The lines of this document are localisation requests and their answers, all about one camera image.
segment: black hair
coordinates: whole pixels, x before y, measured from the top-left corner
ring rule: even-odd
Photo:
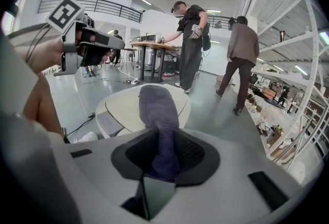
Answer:
[[[239,24],[244,24],[244,25],[248,25],[248,19],[245,16],[238,16],[236,21]]]
[[[178,6],[179,6],[180,4],[184,4],[185,6],[187,6],[185,2],[183,2],[183,1],[177,1],[177,2],[174,4],[174,6],[172,7],[172,9],[171,9],[171,13],[173,13],[175,9],[178,9]]]

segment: white sneaker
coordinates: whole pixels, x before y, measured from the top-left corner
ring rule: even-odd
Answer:
[[[190,89],[191,89],[191,88],[189,88],[189,89],[187,89],[187,90],[184,90],[183,88],[181,88],[181,89],[184,91],[185,94],[188,94],[188,93],[190,92]]]
[[[97,135],[94,132],[89,132],[84,137],[82,137],[79,141],[77,139],[74,139],[73,143],[90,142],[90,141],[95,141],[95,140],[98,140]]]

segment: railing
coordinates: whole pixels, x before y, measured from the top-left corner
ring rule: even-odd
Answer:
[[[60,0],[40,0],[38,13],[50,12],[59,3]],[[127,18],[140,23],[142,13],[132,8],[107,1],[107,0],[76,0],[85,7],[85,11],[100,12],[119,17]]]
[[[208,23],[210,24],[211,28],[215,28],[215,29],[228,29],[229,24],[228,21],[230,20],[230,17],[226,17],[226,16],[211,16],[208,15]]]

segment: table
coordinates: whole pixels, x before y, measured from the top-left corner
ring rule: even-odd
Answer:
[[[109,113],[124,127],[117,136],[145,129],[145,124],[139,118],[139,92],[141,87],[145,85],[147,84],[116,92],[99,102],[95,113],[96,123],[104,138],[111,136],[106,133],[100,121],[98,121],[98,115],[102,113]],[[191,112],[190,98],[178,87],[169,84],[155,85],[164,87],[169,91],[177,109],[179,128],[184,128]]]
[[[165,44],[155,43],[155,42],[132,42],[130,43],[132,47],[140,47],[142,48],[142,62],[140,68],[140,80],[147,83],[160,83],[162,82],[162,71],[163,71],[163,63],[165,61],[165,53],[166,50],[170,52],[176,52],[176,49],[172,46],[168,46]],[[144,65],[145,65],[145,52],[146,48],[153,49],[153,61],[152,61],[152,71],[150,77],[144,77]],[[154,77],[155,72],[155,60],[156,60],[156,51],[161,50],[161,61],[160,61],[160,69],[158,72],[158,77]]]
[[[123,68],[124,65],[127,65],[127,62],[129,61],[129,54],[132,52],[134,53],[137,51],[137,49],[132,49],[132,48],[125,48],[122,49],[123,54],[122,54],[122,63],[121,63],[121,69]]]

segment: fluorescent light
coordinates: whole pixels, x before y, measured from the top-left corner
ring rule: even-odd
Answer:
[[[148,4],[148,5],[152,5],[151,3],[149,3],[149,2],[147,2],[146,0],[142,0],[143,2],[145,2],[146,4]]]
[[[215,12],[215,13],[221,13],[221,11],[220,10],[207,10],[207,12]]]
[[[299,71],[301,73],[303,73],[304,75],[308,75],[305,71],[303,71],[299,66],[295,65],[295,68],[299,69]]]
[[[324,42],[329,45],[329,36],[326,32],[320,33],[320,36],[323,38]]]
[[[274,65],[274,64],[273,64],[273,66],[274,66],[275,68],[281,70],[281,71],[284,71],[283,69],[279,68],[277,65]]]

